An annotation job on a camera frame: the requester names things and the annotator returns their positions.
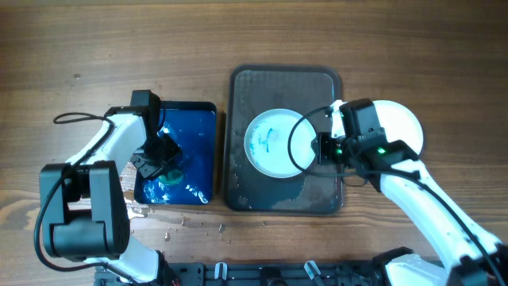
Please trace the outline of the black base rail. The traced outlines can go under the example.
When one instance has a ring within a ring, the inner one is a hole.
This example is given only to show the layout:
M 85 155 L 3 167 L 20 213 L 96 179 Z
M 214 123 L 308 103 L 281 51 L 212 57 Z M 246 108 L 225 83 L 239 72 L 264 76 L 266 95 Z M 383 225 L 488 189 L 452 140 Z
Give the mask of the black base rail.
M 336 263 L 237 265 L 219 262 L 171 264 L 175 285 L 387 285 L 383 271 L 371 261 Z

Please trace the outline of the white plate blue smears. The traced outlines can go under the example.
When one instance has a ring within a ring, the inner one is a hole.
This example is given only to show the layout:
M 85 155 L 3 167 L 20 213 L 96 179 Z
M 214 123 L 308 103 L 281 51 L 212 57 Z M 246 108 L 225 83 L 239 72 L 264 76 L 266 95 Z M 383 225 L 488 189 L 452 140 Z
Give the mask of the white plate blue smears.
M 313 163 L 315 153 L 311 143 L 315 138 L 313 126 L 301 114 L 272 109 L 251 121 L 244 136 L 244 150 L 257 171 L 286 179 Z

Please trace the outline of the dark metal serving tray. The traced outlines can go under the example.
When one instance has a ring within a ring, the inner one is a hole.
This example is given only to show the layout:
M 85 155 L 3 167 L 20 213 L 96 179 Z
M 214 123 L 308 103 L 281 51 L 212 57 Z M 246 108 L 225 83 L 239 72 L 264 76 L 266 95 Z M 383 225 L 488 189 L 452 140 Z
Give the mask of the dark metal serving tray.
M 276 179 L 257 171 L 244 150 L 251 121 L 272 109 L 293 110 L 313 126 L 316 136 L 332 129 L 323 107 L 341 99 L 341 80 L 324 67 L 241 65 L 230 79 L 225 120 L 222 193 L 235 211 L 292 215 L 333 215 L 342 206 L 341 168 L 313 163 L 296 176 Z

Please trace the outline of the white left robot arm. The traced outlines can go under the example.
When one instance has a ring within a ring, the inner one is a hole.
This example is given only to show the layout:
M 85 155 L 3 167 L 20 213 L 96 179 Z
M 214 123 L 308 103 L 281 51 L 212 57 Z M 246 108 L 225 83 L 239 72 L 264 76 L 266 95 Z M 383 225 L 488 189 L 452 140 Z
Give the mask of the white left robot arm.
M 180 283 L 160 251 L 132 237 L 119 179 L 128 162 L 147 179 L 167 171 L 179 148 L 158 136 L 159 120 L 158 106 L 112 107 L 78 154 L 43 167 L 33 244 L 44 266 L 101 267 L 131 285 Z

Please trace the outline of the black tray of blue water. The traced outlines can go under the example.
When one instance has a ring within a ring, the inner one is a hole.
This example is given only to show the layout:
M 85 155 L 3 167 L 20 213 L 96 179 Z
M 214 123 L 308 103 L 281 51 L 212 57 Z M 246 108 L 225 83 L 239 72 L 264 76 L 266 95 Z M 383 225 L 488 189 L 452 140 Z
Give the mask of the black tray of blue water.
M 217 108 L 211 102 L 164 101 L 158 134 L 167 134 L 182 150 L 170 170 L 183 172 L 180 184 L 167 186 L 158 178 L 137 174 L 134 199 L 140 204 L 205 205 L 213 197 Z

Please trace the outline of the white plate aside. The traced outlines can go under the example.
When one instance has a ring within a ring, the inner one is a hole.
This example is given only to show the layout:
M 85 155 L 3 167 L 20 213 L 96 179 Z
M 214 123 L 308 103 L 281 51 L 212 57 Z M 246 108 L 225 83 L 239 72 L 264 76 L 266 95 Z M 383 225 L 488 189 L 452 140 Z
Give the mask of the white plate aside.
M 414 113 L 402 104 L 393 101 L 375 100 L 373 103 L 387 140 L 389 142 L 404 141 L 416 154 L 420 154 L 424 145 L 424 134 Z

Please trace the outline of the green sponge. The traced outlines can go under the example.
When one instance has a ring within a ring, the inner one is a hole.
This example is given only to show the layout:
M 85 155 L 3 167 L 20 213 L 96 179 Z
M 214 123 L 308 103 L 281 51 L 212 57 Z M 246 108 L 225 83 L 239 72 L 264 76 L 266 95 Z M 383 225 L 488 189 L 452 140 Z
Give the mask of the green sponge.
M 173 186 L 180 184 L 184 178 L 184 174 L 177 168 L 169 170 L 168 173 L 162 174 L 158 177 L 158 180 L 167 186 Z

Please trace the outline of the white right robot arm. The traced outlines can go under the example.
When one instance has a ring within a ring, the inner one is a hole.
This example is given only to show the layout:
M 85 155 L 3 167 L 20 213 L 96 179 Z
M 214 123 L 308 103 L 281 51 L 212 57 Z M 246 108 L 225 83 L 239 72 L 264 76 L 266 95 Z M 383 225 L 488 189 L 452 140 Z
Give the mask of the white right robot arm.
M 395 203 L 441 260 L 436 266 L 407 248 L 377 257 L 389 285 L 505 285 L 507 247 L 474 222 L 442 190 L 415 151 L 401 140 L 335 140 L 321 133 L 311 144 L 319 158 L 353 167 Z

